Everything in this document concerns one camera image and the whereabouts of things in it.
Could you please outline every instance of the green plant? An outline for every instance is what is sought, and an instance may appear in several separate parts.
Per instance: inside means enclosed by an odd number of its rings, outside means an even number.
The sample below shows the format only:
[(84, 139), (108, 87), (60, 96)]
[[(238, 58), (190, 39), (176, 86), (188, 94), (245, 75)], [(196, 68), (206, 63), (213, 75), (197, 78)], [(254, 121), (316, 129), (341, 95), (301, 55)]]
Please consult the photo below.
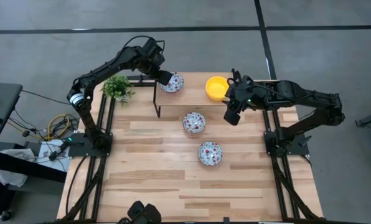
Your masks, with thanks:
[(132, 91), (132, 86), (128, 78), (121, 75), (115, 75), (107, 79), (101, 90), (105, 95), (113, 97), (121, 102), (122, 106), (128, 102), (131, 95), (135, 94), (135, 92)]

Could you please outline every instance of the gray floor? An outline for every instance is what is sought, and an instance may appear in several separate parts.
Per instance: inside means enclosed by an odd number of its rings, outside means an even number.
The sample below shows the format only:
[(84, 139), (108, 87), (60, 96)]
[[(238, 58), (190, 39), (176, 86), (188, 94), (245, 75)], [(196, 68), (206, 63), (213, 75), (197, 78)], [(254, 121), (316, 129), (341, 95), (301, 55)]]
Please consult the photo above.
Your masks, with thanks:
[[(262, 0), (267, 26), (371, 25), (371, 0)], [(0, 0), (0, 30), (154, 26), (257, 26), (252, 0)], [(132, 34), (0, 35), (0, 82), (65, 100), (72, 80), (111, 59)], [(268, 78), (259, 31), (147, 33), (166, 40), (165, 69)], [(278, 78), (339, 92), (346, 115), (338, 127), (311, 131), (314, 178), (324, 215), (371, 223), (371, 130), (354, 120), (371, 113), (371, 30), (268, 32)], [(45, 127), (70, 106), (21, 94), (20, 114)], [(304, 115), (308, 108), (299, 108)], [(1, 141), (22, 143), (7, 126)], [(60, 197), (20, 194), (11, 223), (53, 220)]]

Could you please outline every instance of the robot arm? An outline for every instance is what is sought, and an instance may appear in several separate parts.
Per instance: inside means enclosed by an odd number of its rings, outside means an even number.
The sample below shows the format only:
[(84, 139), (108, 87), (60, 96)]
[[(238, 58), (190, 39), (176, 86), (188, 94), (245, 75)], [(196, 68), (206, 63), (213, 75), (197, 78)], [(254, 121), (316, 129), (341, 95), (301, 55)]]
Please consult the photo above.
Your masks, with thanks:
[(141, 73), (156, 79), (159, 83), (167, 85), (172, 75), (159, 69), (159, 66), (165, 61), (161, 52), (162, 48), (158, 46), (157, 41), (149, 38), (143, 47), (124, 47), (116, 54), (114, 59), (73, 81), (67, 99), (79, 113), (85, 125), (85, 135), (95, 149), (103, 149), (107, 143), (105, 134), (97, 128), (90, 114), (95, 87), (126, 69), (138, 69)]
[(276, 110), (294, 105), (316, 108), (310, 117), (288, 128), (276, 130), (280, 142), (291, 142), (295, 136), (320, 125), (337, 126), (345, 119), (339, 94), (305, 90), (286, 80), (254, 82), (246, 75), (241, 78), (240, 73), (234, 69), (232, 73), (233, 78), (227, 80), (230, 88), (226, 93), (230, 101), (224, 101), (227, 104), (224, 119), (232, 125), (238, 124), (239, 114), (246, 109)]

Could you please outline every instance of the wooden tabletop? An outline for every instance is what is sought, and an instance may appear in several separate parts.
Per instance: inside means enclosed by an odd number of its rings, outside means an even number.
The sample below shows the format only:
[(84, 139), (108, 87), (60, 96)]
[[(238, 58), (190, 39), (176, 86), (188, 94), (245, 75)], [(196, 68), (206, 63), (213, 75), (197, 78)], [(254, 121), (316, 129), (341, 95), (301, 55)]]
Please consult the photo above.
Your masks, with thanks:
[[(245, 111), (238, 126), (223, 120), (225, 106), (168, 106), (157, 118), (153, 88), (134, 90), (136, 94), (128, 105), (115, 106), (111, 130), (114, 141), (105, 169), (98, 222), (117, 222), (126, 217), (136, 200), (155, 205), (164, 222), (220, 222), (223, 217), (232, 221), (281, 220), (271, 159), (265, 152), (261, 111)], [(98, 86), (92, 105), (95, 120), (100, 99)], [(191, 111), (202, 113), (207, 120), (199, 134), (183, 130), (181, 121)], [(279, 118), (282, 126), (295, 123), (296, 108), (279, 110)], [(223, 149), (223, 159), (216, 166), (199, 162), (197, 150), (206, 141), (214, 141)], [(300, 156), (288, 158), (294, 188), (316, 215), (322, 215), (310, 165)], [(80, 159), (70, 162), (57, 218), (65, 215), (68, 188)], [(87, 168), (88, 159), (75, 178), (70, 207), (83, 192)], [(291, 216), (285, 189), (284, 194)]]

